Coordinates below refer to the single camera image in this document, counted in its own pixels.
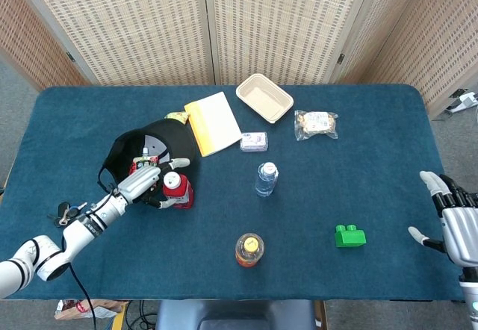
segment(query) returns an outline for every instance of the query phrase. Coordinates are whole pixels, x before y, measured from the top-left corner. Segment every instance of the notebook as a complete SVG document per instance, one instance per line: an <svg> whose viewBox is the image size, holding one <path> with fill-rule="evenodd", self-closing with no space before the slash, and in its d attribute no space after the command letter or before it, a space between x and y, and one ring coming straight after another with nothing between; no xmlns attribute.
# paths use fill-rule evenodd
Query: notebook
<svg viewBox="0 0 478 330"><path fill-rule="evenodd" d="M229 147L241 138L241 132L224 93L184 106L203 157Z"/></svg>

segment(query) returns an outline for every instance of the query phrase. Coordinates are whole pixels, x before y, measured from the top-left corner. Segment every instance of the red sauce bottle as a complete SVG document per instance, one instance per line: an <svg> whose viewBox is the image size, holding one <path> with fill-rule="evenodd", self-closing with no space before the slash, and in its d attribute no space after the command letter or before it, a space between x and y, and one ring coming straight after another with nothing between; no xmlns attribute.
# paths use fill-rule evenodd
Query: red sauce bottle
<svg viewBox="0 0 478 330"><path fill-rule="evenodd" d="M163 180L163 194L168 199L177 199L173 205L176 208L191 208L194 202L194 192L191 183L185 175L168 172Z"/></svg>

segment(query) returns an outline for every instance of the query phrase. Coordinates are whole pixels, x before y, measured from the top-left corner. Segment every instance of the floor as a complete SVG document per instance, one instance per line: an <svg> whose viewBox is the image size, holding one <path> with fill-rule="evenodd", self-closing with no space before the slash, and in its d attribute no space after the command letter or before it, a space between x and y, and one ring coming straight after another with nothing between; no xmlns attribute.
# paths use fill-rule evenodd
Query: floor
<svg viewBox="0 0 478 330"><path fill-rule="evenodd" d="M3 184L37 93L1 63L0 85L0 184ZM474 160L474 155L478 155L475 110L462 111L446 121L433 121L432 127L446 173L469 191L478 191L478 162ZM54 320L56 305L56 301L0 301L0 329L93 328L89 319ZM130 320L137 317L136 307L137 304L131 305ZM326 302L326 310L330 330L471 329L464 305L452 302L333 300ZM146 302L146 312L150 311L156 311L156 302ZM107 324L108 320L99 320L98 329L104 329Z"/></svg>

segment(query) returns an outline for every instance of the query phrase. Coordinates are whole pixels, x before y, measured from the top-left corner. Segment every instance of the blue tablecloth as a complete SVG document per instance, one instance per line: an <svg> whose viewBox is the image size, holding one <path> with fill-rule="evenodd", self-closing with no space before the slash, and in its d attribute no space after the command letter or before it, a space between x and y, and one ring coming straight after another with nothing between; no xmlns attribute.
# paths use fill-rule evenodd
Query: blue tablecloth
<svg viewBox="0 0 478 330"><path fill-rule="evenodd" d="M460 269L420 247L407 227L441 230L422 169L442 172L417 90L406 85L284 86L294 106L275 125L233 86L55 87L35 105L0 208L0 258L61 230L47 219L59 202L99 201L96 173L121 133L224 91L242 132L266 131L269 150L238 144L201 158L189 211L133 205L76 258L92 298L460 299ZM297 142L294 110L339 115L338 140ZM253 187L265 161L279 168L272 196ZM335 247L337 224L364 229L367 244ZM236 240L260 234L258 266L240 267ZM83 298L69 273L36 278L13 298Z"/></svg>

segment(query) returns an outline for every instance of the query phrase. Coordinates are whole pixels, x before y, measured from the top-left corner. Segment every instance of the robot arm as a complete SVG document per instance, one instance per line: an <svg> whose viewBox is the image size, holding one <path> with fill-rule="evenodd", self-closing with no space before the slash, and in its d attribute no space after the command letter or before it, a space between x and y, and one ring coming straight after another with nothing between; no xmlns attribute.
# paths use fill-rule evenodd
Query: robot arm
<svg viewBox="0 0 478 330"><path fill-rule="evenodd" d="M420 172L438 212L443 241L433 240L409 227L421 245L447 253L463 269L459 278L473 329L478 330L478 208L471 195L445 175Z"/></svg>
<svg viewBox="0 0 478 330"><path fill-rule="evenodd" d="M65 228L64 250L45 235L27 240L11 259L0 262L0 299L26 287L35 273L44 281L56 279L68 269L76 255L121 217L126 206L141 197L160 175L189 164L187 158L177 158L166 166L145 166L125 178L112 193ZM168 205L165 201L162 208Z"/></svg>

